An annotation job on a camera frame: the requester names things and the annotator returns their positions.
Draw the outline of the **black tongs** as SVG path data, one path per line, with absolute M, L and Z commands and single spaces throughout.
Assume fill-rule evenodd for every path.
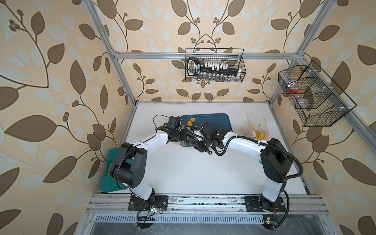
M 189 140 L 190 146 L 193 146 L 196 150 L 198 150 L 200 153 L 208 153 L 209 155 L 212 155 L 212 151 L 209 150 L 209 145 L 204 140 L 196 140 L 196 139 L 190 139 Z

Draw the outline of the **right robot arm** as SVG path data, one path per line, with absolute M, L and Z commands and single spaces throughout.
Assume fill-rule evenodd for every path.
M 187 135 L 194 139 L 194 146 L 201 152 L 210 152 L 211 148 L 218 156 L 233 149 L 246 153 L 261 161 L 266 176 L 265 185 L 260 195 L 263 207 L 274 206 L 287 184 L 287 174 L 293 160 L 277 139 L 257 141 L 238 135 L 226 129 L 215 130 L 208 122 L 199 127 L 185 127 Z

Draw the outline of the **clear zip bag yellow strip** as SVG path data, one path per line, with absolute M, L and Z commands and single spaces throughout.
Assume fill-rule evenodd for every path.
M 187 131 L 186 129 L 180 131 L 180 145 L 185 146 L 191 146 L 191 142 L 195 140 L 194 135 L 190 131 Z

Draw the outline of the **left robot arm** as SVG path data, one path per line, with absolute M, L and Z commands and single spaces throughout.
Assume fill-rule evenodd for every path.
M 148 154 L 170 142 L 183 141 L 187 134 L 181 129 L 180 117 L 169 117 L 168 122 L 155 129 L 155 133 L 133 144 L 121 144 L 110 170 L 118 188 L 127 187 L 137 198 L 152 200 L 155 191 L 144 180 Z

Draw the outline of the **clear duck zip bag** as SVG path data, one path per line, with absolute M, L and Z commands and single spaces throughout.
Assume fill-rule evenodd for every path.
M 269 130 L 264 113 L 261 111 L 256 115 L 255 121 L 256 138 L 257 140 L 266 141 L 269 137 Z

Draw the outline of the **orange duck zip bag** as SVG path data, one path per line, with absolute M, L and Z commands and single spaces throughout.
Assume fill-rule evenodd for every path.
M 246 131 L 247 137 L 255 139 L 257 137 L 256 128 L 255 128 L 254 124 L 252 123 L 252 120 L 251 120 L 250 116 L 248 115 L 248 113 L 245 112 L 245 114 L 246 114 L 247 123 L 248 123 L 247 131 Z

